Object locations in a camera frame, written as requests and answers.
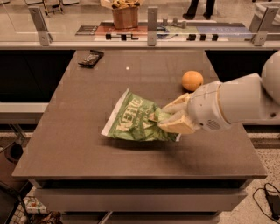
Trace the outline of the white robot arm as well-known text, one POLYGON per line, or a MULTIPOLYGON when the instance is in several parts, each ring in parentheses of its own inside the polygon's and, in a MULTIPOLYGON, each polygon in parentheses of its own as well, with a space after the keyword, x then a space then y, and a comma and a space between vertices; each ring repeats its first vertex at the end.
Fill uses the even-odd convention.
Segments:
POLYGON ((171 116, 158 123, 166 132, 226 130, 234 123, 272 124, 280 113, 280 52, 264 63, 261 73, 198 87, 163 107, 171 116))

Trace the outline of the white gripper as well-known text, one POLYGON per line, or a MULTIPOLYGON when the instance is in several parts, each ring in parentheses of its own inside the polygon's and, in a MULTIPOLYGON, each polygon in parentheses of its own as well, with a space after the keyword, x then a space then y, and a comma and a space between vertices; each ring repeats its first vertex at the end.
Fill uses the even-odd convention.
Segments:
MULTIPOLYGON (((165 113, 175 114, 187 108, 191 120, 203 130, 214 132, 229 129, 231 124, 224 117, 221 109, 219 88, 220 81, 200 86, 192 94, 185 93, 162 108, 165 113)), ((159 123, 158 127, 165 132, 192 134, 194 124, 188 116, 182 115, 171 122, 159 123)))

